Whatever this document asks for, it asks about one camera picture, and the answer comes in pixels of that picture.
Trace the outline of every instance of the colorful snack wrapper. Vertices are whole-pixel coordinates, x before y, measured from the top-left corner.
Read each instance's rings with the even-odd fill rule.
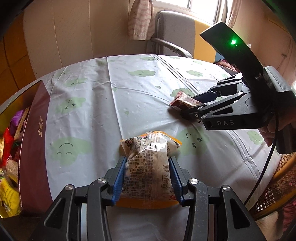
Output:
[[[13,188],[6,169],[0,169],[0,201],[9,217],[20,214],[20,194]]]
[[[14,136],[14,134],[17,130],[17,126],[19,125],[19,122],[22,118],[23,112],[24,112],[24,110],[17,111],[15,113],[14,117],[10,121],[9,131],[12,136]]]
[[[161,208],[155,205],[159,202],[171,202],[167,206],[178,203],[170,181],[168,158],[182,143],[161,131],[120,142],[128,157],[121,198],[142,200],[141,205],[136,205],[138,208]]]
[[[183,91],[179,91],[171,103],[169,103],[170,106],[177,106],[182,110],[201,104],[203,103],[189,97]]]
[[[6,128],[6,130],[3,133],[3,139],[4,139],[4,149],[3,149],[3,158],[2,158],[2,162],[0,163],[0,167],[3,167],[6,165],[6,162],[10,157],[10,151],[14,142],[14,139],[11,136],[8,128]]]

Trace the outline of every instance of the black cable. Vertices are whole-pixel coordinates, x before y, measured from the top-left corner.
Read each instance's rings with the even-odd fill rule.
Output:
[[[270,159],[271,159],[271,156],[274,152],[274,148],[276,147],[276,140],[277,140],[277,134],[278,134],[278,131],[279,131],[279,116],[278,116],[278,113],[276,112],[275,114],[276,116],[276,129],[275,129],[275,133],[274,133],[274,140],[272,142],[272,146],[271,146],[271,149],[270,149],[270,152],[269,152],[269,155],[266,159],[266,162],[265,162],[265,165],[263,167],[263,170],[260,174],[260,177],[258,179],[258,181],[256,182],[256,185],[254,186],[253,190],[251,191],[250,195],[247,197],[246,201],[244,202],[244,205],[246,205],[248,203],[248,201],[250,200],[251,196],[253,195],[253,193],[255,192],[256,188],[258,187],[259,183],[261,182],[264,174],[265,174],[265,171],[267,169],[267,166],[270,162]]]

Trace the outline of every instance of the wall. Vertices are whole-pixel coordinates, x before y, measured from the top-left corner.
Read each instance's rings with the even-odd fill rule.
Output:
[[[20,14],[0,41],[0,104],[35,79]]]
[[[265,4],[261,0],[242,0],[233,30],[258,57],[262,29],[264,25]]]
[[[275,67],[292,85],[296,80],[296,44],[261,0],[242,0],[233,30],[252,45],[251,50],[264,66]]]
[[[296,80],[296,43],[270,9],[265,9],[258,57],[264,66],[275,67],[289,85]]]
[[[146,52],[128,39],[133,0],[34,0],[24,11],[24,34],[37,78],[83,60]]]

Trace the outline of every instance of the qr code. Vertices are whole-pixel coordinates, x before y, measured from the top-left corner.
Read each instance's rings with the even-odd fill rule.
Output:
[[[124,143],[127,145],[127,147],[128,147],[130,150],[133,150],[133,149],[134,149],[135,141],[134,141],[133,137],[132,137],[132,138],[129,138],[129,139],[127,139],[127,140],[125,140]]]
[[[147,140],[148,136],[144,136],[144,137],[137,137],[137,140]]]

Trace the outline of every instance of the red package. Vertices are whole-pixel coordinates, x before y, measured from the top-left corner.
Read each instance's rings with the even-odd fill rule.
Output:
[[[193,106],[201,105],[202,103],[189,97],[183,91],[179,91],[175,98],[169,103],[170,106],[177,106],[178,108],[185,110]]]
[[[3,167],[6,165],[6,162],[10,157],[10,151],[14,142],[14,139],[11,136],[8,128],[6,128],[6,130],[4,131],[3,139],[4,139],[3,159],[2,159],[2,162],[0,163],[0,167]]]

